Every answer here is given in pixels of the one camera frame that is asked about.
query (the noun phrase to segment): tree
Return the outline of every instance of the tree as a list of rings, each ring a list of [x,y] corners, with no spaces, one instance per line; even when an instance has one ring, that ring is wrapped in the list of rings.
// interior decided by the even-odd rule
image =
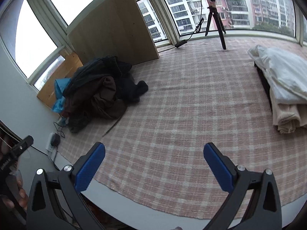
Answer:
[[[255,27],[253,27],[253,30],[275,32],[275,33],[280,33],[280,34],[286,34],[286,35],[289,35],[289,36],[294,36],[294,32],[291,31],[287,27],[284,27],[284,26],[276,27],[273,24],[267,24],[267,23],[261,23],[259,25],[256,25]]]

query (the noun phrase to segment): pink plaid rug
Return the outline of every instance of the pink plaid rug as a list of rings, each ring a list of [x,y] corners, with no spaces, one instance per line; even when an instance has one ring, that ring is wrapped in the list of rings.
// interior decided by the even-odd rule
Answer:
[[[211,218],[227,196],[203,158],[207,142],[250,171],[272,169],[282,205],[305,194],[307,130],[281,135],[273,127],[247,50],[275,46],[306,59],[306,48],[268,38],[225,40],[227,50],[219,38],[195,40],[134,66],[135,81],[149,86],[141,102],[129,106],[103,138],[113,122],[95,119],[77,135],[66,132],[59,152],[74,163],[96,141],[104,143],[97,181],[136,203],[179,216]]]

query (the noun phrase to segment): blue gripper pad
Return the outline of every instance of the blue gripper pad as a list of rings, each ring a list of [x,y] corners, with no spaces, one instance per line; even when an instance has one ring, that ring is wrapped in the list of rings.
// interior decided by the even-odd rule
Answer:
[[[231,193],[234,189],[232,175],[209,143],[204,146],[204,158],[217,179],[221,189]]]
[[[106,155],[106,149],[102,143],[99,143],[98,147],[96,147],[96,149],[86,160],[86,162],[84,163],[84,165],[76,175],[75,189],[78,193],[87,190],[88,185],[93,179],[105,155]]]

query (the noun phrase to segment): wooden board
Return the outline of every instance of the wooden board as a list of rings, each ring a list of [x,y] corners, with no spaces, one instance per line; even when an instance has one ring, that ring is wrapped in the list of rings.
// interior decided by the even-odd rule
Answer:
[[[82,63],[108,55],[138,64],[159,58],[136,0],[105,0],[69,33]]]
[[[38,93],[37,97],[47,106],[52,108],[54,102],[56,101],[54,81],[56,79],[71,78],[78,67],[81,66],[83,66],[83,64],[76,53],[65,56],[63,63],[50,76],[43,88]]]

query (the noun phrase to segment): wall socket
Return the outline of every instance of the wall socket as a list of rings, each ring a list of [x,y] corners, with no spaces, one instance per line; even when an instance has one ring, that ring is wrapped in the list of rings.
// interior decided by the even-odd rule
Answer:
[[[50,144],[53,134],[55,134],[55,132],[51,132],[48,139],[47,139],[46,150],[48,150],[49,152],[52,152],[53,149],[54,149],[54,147],[51,146],[51,144]]]

